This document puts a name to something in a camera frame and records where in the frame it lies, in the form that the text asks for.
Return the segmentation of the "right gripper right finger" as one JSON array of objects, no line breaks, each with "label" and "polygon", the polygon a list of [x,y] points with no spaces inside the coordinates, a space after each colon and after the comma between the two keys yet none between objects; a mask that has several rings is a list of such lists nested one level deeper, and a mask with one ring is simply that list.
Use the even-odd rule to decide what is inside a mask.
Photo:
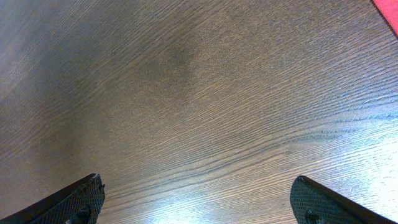
[{"label": "right gripper right finger", "polygon": [[292,184],[290,205],[299,224],[396,224],[304,175]]}]

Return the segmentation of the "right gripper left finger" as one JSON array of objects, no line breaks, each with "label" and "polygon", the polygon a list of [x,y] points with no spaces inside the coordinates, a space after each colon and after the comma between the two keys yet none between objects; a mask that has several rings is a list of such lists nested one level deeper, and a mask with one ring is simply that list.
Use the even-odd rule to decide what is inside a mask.
[{"label": "right gripper left finger", "polygon": [[99,174],[90,174],[27,208],[1,219],[2,224],[95,224],[105,192]]}]

